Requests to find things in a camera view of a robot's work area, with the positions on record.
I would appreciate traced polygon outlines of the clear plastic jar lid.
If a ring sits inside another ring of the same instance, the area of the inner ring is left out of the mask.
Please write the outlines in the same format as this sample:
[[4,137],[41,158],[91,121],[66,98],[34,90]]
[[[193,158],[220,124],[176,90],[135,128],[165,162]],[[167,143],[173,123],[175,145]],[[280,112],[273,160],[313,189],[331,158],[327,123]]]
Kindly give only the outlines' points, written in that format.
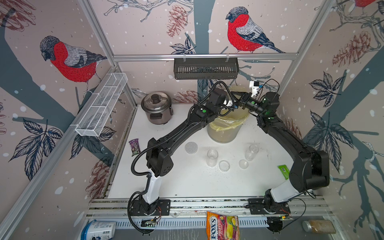
[[219,162],[219,169],[221,172],[226,173],[230,170],[230,163],[228,161],[222,160]]
[[239,167],[243,170],[247,169],[249,167],[249,163],[247,160],[240,160],[239,161]]

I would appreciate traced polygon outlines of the small clear jar with rice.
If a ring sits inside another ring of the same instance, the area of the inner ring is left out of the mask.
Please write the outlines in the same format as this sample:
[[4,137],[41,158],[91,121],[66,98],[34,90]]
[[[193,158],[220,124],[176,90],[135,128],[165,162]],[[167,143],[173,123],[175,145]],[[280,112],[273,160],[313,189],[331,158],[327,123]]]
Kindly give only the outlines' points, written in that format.
[[209,167],[215,167],[218,161],[219,153],[215,149],[209,149],[207,152],[207,165]]

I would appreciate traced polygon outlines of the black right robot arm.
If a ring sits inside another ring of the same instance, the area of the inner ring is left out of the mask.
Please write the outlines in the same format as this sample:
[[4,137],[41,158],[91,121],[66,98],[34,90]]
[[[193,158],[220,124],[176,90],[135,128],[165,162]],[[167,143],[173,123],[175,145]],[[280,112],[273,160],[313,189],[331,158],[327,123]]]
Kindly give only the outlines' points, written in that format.
[[305,144],[277,116],[280,95],[268,92],[261,100],[250,93],[238,93],[236,105],[255,113],[258,126],[273,137],[293,159],[289,179],[265,192],[264,207],[268,212],[307,192],[327,187],[330,183],[329,155]]

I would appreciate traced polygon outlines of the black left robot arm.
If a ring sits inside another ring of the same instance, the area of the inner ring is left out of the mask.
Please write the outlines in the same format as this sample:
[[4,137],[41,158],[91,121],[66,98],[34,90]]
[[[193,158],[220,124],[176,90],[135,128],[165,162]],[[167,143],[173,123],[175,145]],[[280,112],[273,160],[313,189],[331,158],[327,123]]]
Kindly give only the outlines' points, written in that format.
[[141,151],[131,164],[131,172],[135,176],[147,178],[143,191],[134,192],[129,198],[127,214],[132,216],[133,203],[138,201],[143,212],[150,215],[156,211],[159,201],[161,177],[168,174],[174,166],[171,156],[194,133],[205,128],[218,117],[221,111],[228,113],[235,109],[235,99],[227,84],[216,82],[209,94],[200,102],[194,104],[188,111],[188,116],[178,127],[166,136],[148,141],[147,148]]

